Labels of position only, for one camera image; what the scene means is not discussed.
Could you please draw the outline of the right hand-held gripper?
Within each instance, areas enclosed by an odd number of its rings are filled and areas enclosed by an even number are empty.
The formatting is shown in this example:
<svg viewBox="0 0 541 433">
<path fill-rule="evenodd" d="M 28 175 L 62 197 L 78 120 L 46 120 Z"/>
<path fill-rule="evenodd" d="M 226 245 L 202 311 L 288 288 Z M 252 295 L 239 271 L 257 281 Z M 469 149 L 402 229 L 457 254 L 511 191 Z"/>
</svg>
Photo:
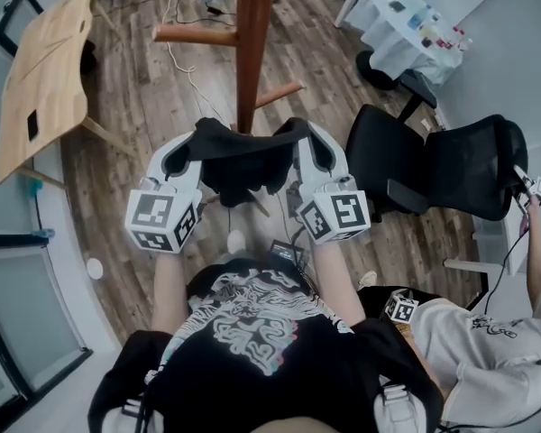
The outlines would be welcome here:
<svg viewBox="0 0 541 433">
<path fill-rule="evenodd" d="M 293 164 L 303 198 L 297 215 L 314 244 L 348 240 L 369 229 L 363 190 L 348 174 L 345 153 L 324 128 L 308 122 L 308 138 L 297 143 Z M 317 181 L 329 181 L 316 189 Z"/>
</svg>

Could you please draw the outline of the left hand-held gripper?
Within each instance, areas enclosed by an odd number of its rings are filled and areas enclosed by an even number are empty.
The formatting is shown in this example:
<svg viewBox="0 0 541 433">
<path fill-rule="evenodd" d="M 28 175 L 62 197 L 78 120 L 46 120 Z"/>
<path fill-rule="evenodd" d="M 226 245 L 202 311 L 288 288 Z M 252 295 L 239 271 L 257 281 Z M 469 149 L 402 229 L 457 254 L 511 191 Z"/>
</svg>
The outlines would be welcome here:
<svg viewBox="0 0 541 433">
<path fill-rule="evenodd" d="M 152 155 L 140 187 L 130 193 L 124 228 L 142 250 L 180 253 L 199 222 L 202 161 L 190 159 L 193 134 L 162 145 Z"/>
</svg>

